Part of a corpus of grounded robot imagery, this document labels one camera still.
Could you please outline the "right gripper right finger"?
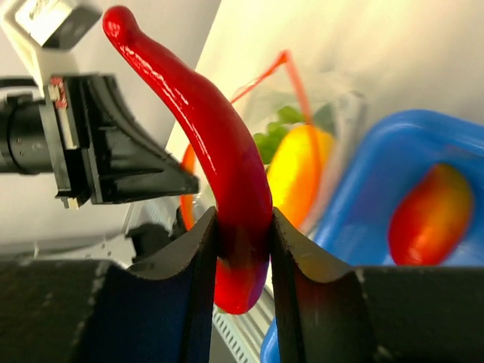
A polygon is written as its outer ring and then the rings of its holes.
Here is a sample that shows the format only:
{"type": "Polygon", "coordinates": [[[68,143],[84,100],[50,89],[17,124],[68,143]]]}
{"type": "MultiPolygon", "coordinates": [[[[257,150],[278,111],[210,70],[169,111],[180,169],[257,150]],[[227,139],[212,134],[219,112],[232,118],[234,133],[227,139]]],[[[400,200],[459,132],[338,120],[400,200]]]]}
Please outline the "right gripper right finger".
{"type": "Polygon", "coordinates": [[[270,241],[281,361],[372,361],[376,338],[353,268],[299,233],[278,209],[270,241]]]}

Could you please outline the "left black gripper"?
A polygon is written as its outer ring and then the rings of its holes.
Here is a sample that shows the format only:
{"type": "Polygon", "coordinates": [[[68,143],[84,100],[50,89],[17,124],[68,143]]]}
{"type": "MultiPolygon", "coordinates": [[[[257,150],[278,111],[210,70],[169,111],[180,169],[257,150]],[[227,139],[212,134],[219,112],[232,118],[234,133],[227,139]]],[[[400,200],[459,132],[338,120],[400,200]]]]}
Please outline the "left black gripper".
{"type": "Polygon", "coordinates": [[[199,191],[198,178],[135,120],[113,75],[52,76],[39,98],[32,78],[4,78],[1,87],[22,90],[1,99],[1,172],[53,174],[66,208],[84,205],[90,187],[93,204],[199,191]]]}

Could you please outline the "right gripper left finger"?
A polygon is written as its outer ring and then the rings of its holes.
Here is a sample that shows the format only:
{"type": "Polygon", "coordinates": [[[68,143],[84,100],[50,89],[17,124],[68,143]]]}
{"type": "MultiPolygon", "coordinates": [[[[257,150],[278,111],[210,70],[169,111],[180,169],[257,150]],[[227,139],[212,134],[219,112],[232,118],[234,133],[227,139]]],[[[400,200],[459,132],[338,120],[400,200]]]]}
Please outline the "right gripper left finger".
{"type": "Polygon", "coordinates": [[[209,208],[178,240],[128,269],[84,261],[93,272],[71,362],[207,362],[217,220],[209,208]]]}

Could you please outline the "red chili pepper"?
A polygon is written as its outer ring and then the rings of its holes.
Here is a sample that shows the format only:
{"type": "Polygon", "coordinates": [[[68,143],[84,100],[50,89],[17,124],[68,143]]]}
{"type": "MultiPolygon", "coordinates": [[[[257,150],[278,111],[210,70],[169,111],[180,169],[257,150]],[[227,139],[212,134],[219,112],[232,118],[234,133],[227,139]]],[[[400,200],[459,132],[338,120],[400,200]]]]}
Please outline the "red chili pepper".
{"type": "Polygon", "coordinates": [[[273,209],[252,135],[219,89],[143,33],[127,7],[109,8],[103,30],[187,135],[216,199],[219,259],[214,302],[230,314],[247,312],[265,284],[273,209]]]}

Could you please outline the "yellow mango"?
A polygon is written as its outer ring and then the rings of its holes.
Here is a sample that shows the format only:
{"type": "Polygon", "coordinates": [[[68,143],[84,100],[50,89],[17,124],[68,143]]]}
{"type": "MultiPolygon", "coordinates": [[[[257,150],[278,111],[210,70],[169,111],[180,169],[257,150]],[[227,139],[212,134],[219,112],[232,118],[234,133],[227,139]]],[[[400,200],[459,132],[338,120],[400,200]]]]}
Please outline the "yellow mango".
{"type": "Polygon", "coordinates": [[[297,126],[284,137],[269,165],[273,206],[296,228],[312,210],[335,143],[331,133],[317,126],[297,126]]]}

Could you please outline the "red tomato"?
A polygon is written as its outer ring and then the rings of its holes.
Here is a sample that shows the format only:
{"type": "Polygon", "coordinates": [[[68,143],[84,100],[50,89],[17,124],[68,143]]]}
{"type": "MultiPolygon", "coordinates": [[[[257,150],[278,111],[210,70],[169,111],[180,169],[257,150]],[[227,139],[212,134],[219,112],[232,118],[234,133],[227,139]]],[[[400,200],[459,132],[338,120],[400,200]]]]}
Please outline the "red tomato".
{"type": "Polygon", "coordinates": [[[466,177],[446,163],[434,165],[392,215],[388,242],[397,265],[438,265],[462,241],[476,198],[466,177]]]}

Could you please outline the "clear zip bag orange zipper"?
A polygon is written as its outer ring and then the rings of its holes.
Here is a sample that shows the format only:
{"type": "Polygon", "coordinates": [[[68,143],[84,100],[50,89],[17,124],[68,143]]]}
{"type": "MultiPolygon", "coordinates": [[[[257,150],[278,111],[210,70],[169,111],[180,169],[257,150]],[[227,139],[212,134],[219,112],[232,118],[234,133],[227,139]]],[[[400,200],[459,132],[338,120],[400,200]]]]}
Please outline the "clear zip bag orange zipper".
{"type": "Polygon", "coordinates": [[[256,143],[274,206],[310,234],[355,150],[364,95],[335,73],[298,70],[283,50],[230,102],[256,143]]]}

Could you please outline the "blue plastic bin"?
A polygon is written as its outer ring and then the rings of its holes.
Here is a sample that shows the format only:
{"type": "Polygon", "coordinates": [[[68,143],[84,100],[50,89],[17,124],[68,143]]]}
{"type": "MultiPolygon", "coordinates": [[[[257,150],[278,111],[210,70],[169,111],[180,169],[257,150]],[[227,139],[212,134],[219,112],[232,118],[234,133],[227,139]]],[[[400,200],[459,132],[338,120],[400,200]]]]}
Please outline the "blue plastic bin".
{"type": "MultiPolygon", "coordinates": [[[[429,110],[406,110],[365,136],[313,239],[351,266],[376,338],[370,362],[483,360],[483,127],[429,110]],[[439,267],[397,267],[387,235],[400,200],[434,163],[470,182],[473,223],[439,267]]],[[[276,318],[263,362],[282,362],[276,318]]]]}

